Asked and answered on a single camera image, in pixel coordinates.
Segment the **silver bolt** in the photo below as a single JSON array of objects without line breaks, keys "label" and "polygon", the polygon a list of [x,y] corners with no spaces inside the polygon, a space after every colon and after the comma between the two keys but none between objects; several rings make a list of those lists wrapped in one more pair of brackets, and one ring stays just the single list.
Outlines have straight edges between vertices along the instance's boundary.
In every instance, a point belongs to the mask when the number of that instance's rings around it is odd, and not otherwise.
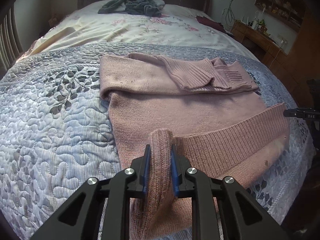
[{"label": "silver bolt", "polygon": [[197,173],[197,169],[191,167],[191,168],[187,169],[187,172],[188,172],[189,174],[195,174],[195,173]]},{"label": "silver bolt", "polygon": [[224,178],[224,181],[228,184],[231,184],[235,182],[235,179],[233,177],[228,176]]},{"label": "silver bolt", "polygon": [[124,170],[124,173],[127,174],[127,175],[131,175],[131,174],[134,173],[134,169],[132,169],[132,168],[127,168],[127,169]]},{"label": "silver bolt", "polygon": [[89,185],[94,185],[98,182],[98,180],[96,178],[89,178],[87,182]]}]

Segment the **black wire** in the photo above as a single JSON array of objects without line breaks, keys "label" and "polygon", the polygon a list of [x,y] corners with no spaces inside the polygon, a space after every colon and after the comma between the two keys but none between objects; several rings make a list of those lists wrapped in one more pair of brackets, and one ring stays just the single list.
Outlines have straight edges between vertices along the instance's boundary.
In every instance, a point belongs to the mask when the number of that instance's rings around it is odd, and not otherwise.
[{"label": "black wire", "polygon": [[223,15],[224,15],[225,11],[227,10],[227,13],[226,13],[226,16],[225,16],[225,21],[226,21],[226,24],[227,24],[227,26],[228,26],[229,28],[231,28],[232,25],[229,25],[228,23],[232,23],[232,21],[235,19],[235,15],[233,14],[233,11],[232,11],[232,9],[231,9],[231,5],[232,5],[232,2],[233,2],[233,1],[234,1],[234,0],[231,0],[231,1],[230,1],[229,7],[226,8],[226,9],[224,9],[224,10],[223,10],[223,13],[222,13],[222,15],[221,15],[221,22],[222,22],[222,17],[223,17]]}]

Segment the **knit fabric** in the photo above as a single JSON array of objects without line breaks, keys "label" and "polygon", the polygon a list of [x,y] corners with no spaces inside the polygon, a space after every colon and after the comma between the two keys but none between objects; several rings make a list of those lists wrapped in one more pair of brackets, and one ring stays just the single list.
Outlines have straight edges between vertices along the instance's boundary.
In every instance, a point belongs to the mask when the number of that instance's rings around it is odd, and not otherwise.
[{"label": "knit fabric", "polygon": [[111,90],[187,95],[234,94],[258,89],[237,61],[226,65],[218,58],[183,61],[142,53],[129,53],[125,57],[104,55],[100,59],[100,86],[104,99]]},{"label": "knit fabric", "polygon": [[151,145],[148,195],[132,201],[131,239],[153,239],[191,226],[191,201],[173,197],[172,143],[208,176],[230,175],[246,187],[288,142],[284,109],[284,104],[266,109],[252,91],[179,97],[112,93],[109,116],[122,167]]}]

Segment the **curtain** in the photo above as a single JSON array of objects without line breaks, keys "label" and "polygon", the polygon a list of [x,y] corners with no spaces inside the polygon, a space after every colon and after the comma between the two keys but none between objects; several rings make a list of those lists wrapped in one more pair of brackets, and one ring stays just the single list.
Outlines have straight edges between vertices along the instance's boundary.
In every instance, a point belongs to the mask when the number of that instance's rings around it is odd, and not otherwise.
[{"label": "curtain", "polygon": [[12,6],[0,25],[0,79],[23,52],[15,27],[13,10]]}]

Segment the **bed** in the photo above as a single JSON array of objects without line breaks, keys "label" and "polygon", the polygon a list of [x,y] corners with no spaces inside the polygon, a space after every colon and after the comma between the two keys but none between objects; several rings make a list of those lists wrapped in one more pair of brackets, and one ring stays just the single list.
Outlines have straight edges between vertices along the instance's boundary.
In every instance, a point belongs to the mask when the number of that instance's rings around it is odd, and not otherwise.
[{"label": "bed", "polygon": [[[78,0],[78,10],[37,40],[0,81],[0,209],[19,238],[29,239],[89,177],[107,179],[121,170],[108,102],[99,97],[99,62],[106,53],[238,60],[267,106],[296,107],[251,52],[195,20],[206,16],[210,0],[164,1],[162,17],[152,18],[98,15],[106,0]],[[314,153],[306,123],[290,119],[289,148],[248,188],[279,224]],[[191,229],[162,239],[191,239]]]}]

